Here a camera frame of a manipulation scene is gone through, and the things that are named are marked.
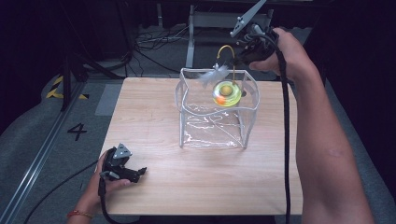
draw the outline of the human arm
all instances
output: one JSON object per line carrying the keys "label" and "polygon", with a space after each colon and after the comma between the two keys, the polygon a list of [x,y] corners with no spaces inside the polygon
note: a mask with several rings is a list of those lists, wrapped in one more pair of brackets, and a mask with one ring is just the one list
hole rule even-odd
{"label": "human arm", "polygon": [[[96,165],[96,170],[92,175],[90,182],[87,188],[84,191],[84,194],[79,198],[78,203],[76,204],[74,210],[79,211],[80,213],[95,214],[98,206],[100,205],[100,197],[98,196],[98,188],[99,188],[99,179],[100,173],[102,172],[102,164],[105,160],[106,152],[100,157],[98,163]],[[124,186],[128,186],[131,184],[131,181],[128,179],[121,179],[115,181],[106,180],[106,194],[108,195],[112,191],[116,189],[120,189]],[[88,224],[91,219],[88,216],[77,215],[71,216],[67,220],[67,224]]]}
{"label": "human arm", "polygon": [[[353,151],[335,116],[318,69],[291,33],[275,29],[297,94],[296,160],[304,205],[303,223],[374,223]],[[273,54],[251,69],[279,74]]]}

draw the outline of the transparent container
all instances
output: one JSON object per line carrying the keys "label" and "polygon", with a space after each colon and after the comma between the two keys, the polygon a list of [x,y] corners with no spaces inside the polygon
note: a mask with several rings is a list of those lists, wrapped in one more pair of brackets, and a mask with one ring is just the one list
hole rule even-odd
{"label": "transparent container", "polygon": [[217,83],[207,86],[199,79],[213,69],[182,68],[175,89],[180,112],[180,147],[242,147],[256,120],[260,93],[256,80],[246,70],[228,70],[225,80],[234,80],[242,97],[232,106],[216,104],[213,96]]}

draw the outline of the human hand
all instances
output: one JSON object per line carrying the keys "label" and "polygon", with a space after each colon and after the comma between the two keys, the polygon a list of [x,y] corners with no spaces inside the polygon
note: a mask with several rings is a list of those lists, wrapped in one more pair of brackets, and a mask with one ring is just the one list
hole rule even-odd
{"label": "human hand", "polygon": [[[274,32],[279,35],[277,44],[287,62],[286,73],[288,79],[295,81],[296,78],[304,76],[307,69],[316,69],[306,54],[304,47],[291,33],[280,28],[275,28]],[[279,64],[275,53],[265,61],[252,62],[249,67],[252,70],[274,71],[280,76]]]}
{"label": "human hand", "polygon": [[[87,213],[94,213],[96,205],[100,203],[100,197],[98,196],[98,189],[99,189],[99,180],[100,180],[100,173],[102,172],[103,162],[105,160],[105,156],[107,151],[102,154],[98,163],[96,165],[96,170],[91,177],[91,180],[85,189],[84,194],[78,201],[76,205],[76,209],[78,211],[84,211]],[[121,180],[106,180],[106,196],[109,195],[116,189],[120,189],[125,186],[129,186],[131,181],[128,179],[121,179]]]}

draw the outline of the wristband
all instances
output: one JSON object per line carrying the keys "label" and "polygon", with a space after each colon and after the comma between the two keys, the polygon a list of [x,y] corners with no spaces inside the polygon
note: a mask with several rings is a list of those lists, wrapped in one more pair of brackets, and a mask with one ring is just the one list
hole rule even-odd
{"label": "wristband", "polygon": [[67,214],[67,218],[70,218],[72,216],[84,216],[84,217],[88,217],[88,218],[93,218],[92,214],[80,212],[78,210],[73,210]]}

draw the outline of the cord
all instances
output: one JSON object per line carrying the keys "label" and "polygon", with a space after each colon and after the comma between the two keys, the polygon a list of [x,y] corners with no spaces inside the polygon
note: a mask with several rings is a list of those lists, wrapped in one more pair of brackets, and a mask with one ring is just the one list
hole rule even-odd
{"label": "cord", "polygon": [[108,215],[108,212],[107,212],[107,209],[106,209],[106,197],[105,197],[105,195],[106,195],[106,181],[104,180],[103,177],[101,177],[100,180],[99,180],[100,204],[101,204],[101,207],[102,207],[103,216],[105,217],[105,219],[109,223],[112,223],[112,224],[135,224],[135,223],[138,223],[138,221],[133,221],[133,222],[128,222],[128,223],[120,223],[120,222],[117,222],[116,220],[112,219]]}
{"label": "cord", "polygon": [[[140,64],[140,61],[134,56],[134,58],[137,60],[137,64],[139,65],[139,68],[141,70],[140,72],[140,77],[143,76],[143,73],[145,72],[145,70],[142,68],[142,65]],[[134,75],[137,77],[137,73],[134,71],[134,69],[132,68],[132,66],[128,63],[129,68],[131,68],[132,72],[134,73]]]}
{"label": "cord", "polygon": [[[91,60],[91,61],[94,61],[93,57],[91,56],[91,54],[88,52],[87,48],[85,47],[85,45],[84,45],[84,43],[83,43],[83,41],[82,41],[81,36],[78,34],[78,31],[77,31],[76,27],[73,25],[73,22],[71,21],[71,19],[70,19],[68,13],[67,13],[67,11],[66,11],[66,8],[64,7],[64,4],[63,4],[62,1],[60,1],[60,0],[58,0],[58,3],[59,3],[59,5],[60,5],[60,7],[61,7],[61,9],[62,9],[62,12],[63,12],[64,15],[66,16],[68,23],[69,23],[70,26],[72,27],[73,32],[74,32],[74,34],[76,35],[79,44],[80,44],[81,47],[84,49],[85,53],[86,53],[87,56],[90,58],[90,60]],[[120,19],[120,23],[121,23],[121,27],[124,27],[124,26],[123,26],[123,23],[122,23],[122,19]],[[128,54],[130,54],[130,46],[129,46],[128,40],[125,40],[125,41],[126,41],[126,45],[127,45],[127,49],[128,49],[128,52],[126,53],[126,55],[128,55]],[[127,64],[129,61],[131,61],[131,58],[128,58],[128,57],[123,56],[122,59],[120,60],[120,63],[119,63],[119,64],[106,67],[106,70],[112,71],[112,70],[116,70],[116,69],[118,69],[118,68],[122,68],[122,67],[123,67],[125,64]],[[84,67],[84,69],[87,70],[88,72],[91,72],[91,73],[101,73],[100,71],[97,71],[96,69],[90,68],[90,67]]]}
{"label": "cord", "polygon": [[285,129],[285,193],[286,193],[286,223],[290,223],[290,177],[289,177],[289,163],[290,163],[290,102],[288,78],[286,76],[286,60],[282,51],[277,46],[276,42],[267,35],[250,35],[251,37],[262,37],[267,40],[274,48],[277,60],[279,61],[280,81],[283,91],[283,112],[284,112],[284,129]]}
{"label": "cord", "polygon": [[35,212],[35,210],[37,209],[37,207],[42,204],[44,202],[44,200],[46,200],[53,191],[55,191],[56,189],[58,189],[61,185],[65,184],[67,181],[69,181],[71,178],[75,177],[76,175],[81,174],[82,172],[88,170],[89,168],[91,168],[92,166],[94,166],[96,163],[98,162],[98,160],[94,161],[93,163],[89,164],[88,166],[82,168],[81,170],[77,171],[76,173],[74,173],[73,175],[70,175],[69,177],[66,178],[66,180],[62,181],[60,184],[58,184],[55,188],[53,188],[52,190],[50,190],[40,201],[38,201],[38,203],[35,205],[35,207],[33,207],[33,209],[31,210],[31,212],[29,213],[29,215],[26,217],[26,219],[23,221],[24,224],[26,224],[29,221],[29,218],[32,216],[32,214]]}
{"label": "cord", "polygon": [[[178,40],[183,39],[182,37],[178,37],[178,36],[179,36],[179,35],[180,35],[180,36],[183,36],[184,34],[186,34],[187,31],[188,31],[188,28],[189,28],[189,26],[187,26],[187,27],[185,27],[185,28],[183,28],[183,29],[181,29],[181,30],[175,31],[173,34],[171,34],[171,31],[168,31],[167,35],[163,35],[164,32],[160,32],[160,33],[159,33],[158,35],[156,35],[155,37],[152,36],[152,33],[143,33],[143,34],[140,34],[140,35],[148,35],[148,37],[146,37],[146,36],[145,36],[144,38],[142,38],[142,37],[137,37],[136,40],[135,40],[135,42],[134,42],[134,50],[135,50],[137,53],[139,53],[141,56],[143,56],[144,58],[146,58],[146,59],[152,61],[153,63],[158,64],[160,67],[162,67],[162,68],[164,68],[164,69],[166,69],[166,70],[169,70],[169,71],[171,71],[171,72],[174,72],[174,73],[179,73],[180,71],[178,71],[178,70],[176,70],[176,69],[169,68],[169,67],[167,67],[167,66],[165,66],[165,65],[163,65],[163,64],[161,64],[161,63],[158,63],[158,62],[154,61],[154,60],[151,59],[149,56],[147,56],[146,54],[144,54],[142,51],[149,51],[149,50],[153,50],[153,49],[160,49],[160,48],[162,48],[163,46],[165,46],[166,44],[175,43],[175,42],[177,42]],[[149,47],[144,47],[144,46],[142,46],[142,44],[147,44],[147,43],[150,43],[150,42],[152,42],[151,46],[149,46]],[[143,73],[144,73],[144,69],[141,67],[141,64],[140,64],[139,60],[138,60],[137,58],[136,58],[136,60],[137,60],[138,63],[139,63],[140,69],[142,70],[142,72],[141,72],[141,74],[140,74],[140,76],[142,77],[142,76],[143,76]]]}

